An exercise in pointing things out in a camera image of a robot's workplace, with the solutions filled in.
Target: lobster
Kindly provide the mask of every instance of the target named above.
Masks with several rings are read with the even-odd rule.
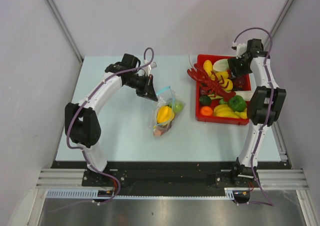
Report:
[[[206,92],[207,95],[214,93],[214,97],[219,95],[223,97],[226,102],[228,102],[232,97],[236,95],[235,92],[226,92],[224,90],[224,88],[228,87],[229,82],[227,82],[224,87],[221,86],[225,83],[224,78],[221,78],[221,81],[219,82],[218,77],[213,71],[212,75],[214,75],[214,79],[209,77],[203,67],[199,66],[198,64],[195,64],[194,67],[196,68],[196,70],[194,68],[191,68],[187,70],[187,73],[192,79],[201,84],[200,87]]]

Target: plastic bag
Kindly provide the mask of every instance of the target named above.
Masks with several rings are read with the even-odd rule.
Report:
[[[154,131],[153,135],[160,137],[171,129],[186,104],[170,86],[158,91],[156,95],[158,102],[152,103],[150,127]]]

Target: white wall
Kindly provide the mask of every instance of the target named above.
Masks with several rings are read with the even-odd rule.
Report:
[[[0,0],[0,225],[53,158],[80,65],[44,0]]]
[[[82,56],[230,55],[248,27],[270,30],[286,0],[55,0]],[[252,32],[241,39],[267,38]]]
[[[296,0],[274,39],[272,72],[287,91],[279,122],[320,212],[320,0]]]

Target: clear ziplock bag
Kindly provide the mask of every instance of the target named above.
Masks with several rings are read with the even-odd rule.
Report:
[[[168,132],[185,107],[185,102],[173,91],[165,87],[156,93],[158,102],[152,103],[150,127],[155,137]]]

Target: white table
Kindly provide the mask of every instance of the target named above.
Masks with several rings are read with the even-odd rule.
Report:
[[[191,56],[191,62],[197,61]],[[86,57],[72,102],[77,103],[96,86],[105,68],[119,57]],[[149,128],[151,101],[138,97],[133,88],[118,90],[101,110],[98,119],[102,134],[100,144],[110,161],[235,161],[247,136],[247,126],[198,122],[195,118],[196,82],[187,69],[188,55],[158,56],[152,70],[156,91],[170,85],[186,102],[172,129],[154,138]],[[251,87],[256,87],[253,75]],[[263,141],[259,161],[280,161],[274,134],[270,129]],[[84,161],[79,150],[67,147],[63,133],[56,161]]]

